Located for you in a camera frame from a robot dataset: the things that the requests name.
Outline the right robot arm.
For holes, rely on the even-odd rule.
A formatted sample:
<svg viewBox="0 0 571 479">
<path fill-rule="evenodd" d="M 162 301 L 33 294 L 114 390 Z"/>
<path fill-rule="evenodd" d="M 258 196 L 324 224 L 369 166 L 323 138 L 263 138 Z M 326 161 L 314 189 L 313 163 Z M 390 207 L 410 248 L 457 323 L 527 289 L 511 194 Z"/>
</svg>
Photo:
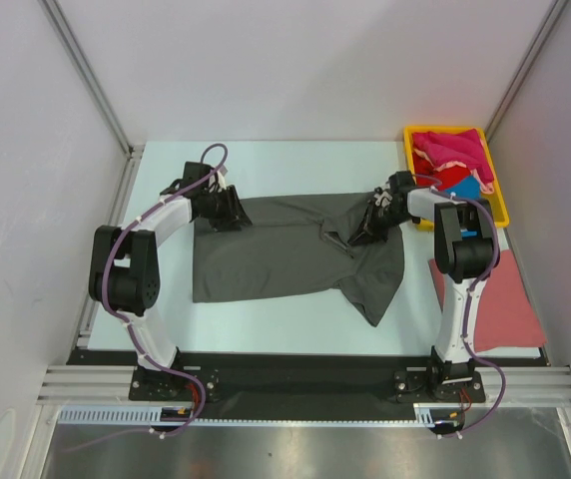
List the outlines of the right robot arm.
<svg viewBox="0 0 571 479">
<path fill-rule="evenodd" d="M 449 400 L 473 379 L 477 312 L 500 247 L 489 201 L 442 192 L 440 181 L 429 176 L 423 176 L 428 185 L 422 187 L 418 178 L 401 171 L 375 189 L 349 242 L 382 241 L 391 228 L 409 221 L 433 223 L 433 255 L 444 276 L 445 301 L 426 387 L 434 398 Z"/>
</svg>

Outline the dark grey t-shirt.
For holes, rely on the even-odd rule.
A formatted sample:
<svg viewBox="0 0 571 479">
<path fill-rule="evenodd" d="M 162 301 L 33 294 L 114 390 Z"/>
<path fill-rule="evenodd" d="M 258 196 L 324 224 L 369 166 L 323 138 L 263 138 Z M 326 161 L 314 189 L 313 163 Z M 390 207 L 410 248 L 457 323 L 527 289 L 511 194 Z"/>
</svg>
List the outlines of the dark grey t-shirt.
<svg viewBox="0 0 571 479">
<path fill-rule="evenodd" d="M 378 326 L 405 270 L 400 228 L 351 245 L 368 193 L 245 199 L 251 225 L 217 232 L 194 222 L 192 300 L 217 303 L 339 290 Z"/>
</svg>

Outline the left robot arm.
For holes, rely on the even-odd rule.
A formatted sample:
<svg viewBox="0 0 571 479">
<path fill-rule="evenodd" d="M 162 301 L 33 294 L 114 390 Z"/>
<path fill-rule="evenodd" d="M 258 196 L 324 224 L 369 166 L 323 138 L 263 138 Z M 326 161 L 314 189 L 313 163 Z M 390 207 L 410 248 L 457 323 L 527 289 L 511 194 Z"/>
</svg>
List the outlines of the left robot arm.
<svg viewBox="0 0 571 479">
<path fill-rule="evenodd" d="M 121 322 L 139 365 L 155 370 L 153 388 L 168 399 L 185 391 L 187 375 L 173 365 L 178 348 L 156 307 L 161 292 L 158 248 L 196 219 L 217 233 L 252 224 L 236 188 L 226 183 L 222 164 L 186 163 L 183 176 L 143 214 L 120 227 L 100 226 L 93 237 L 89 294 Z"/>
</svg>

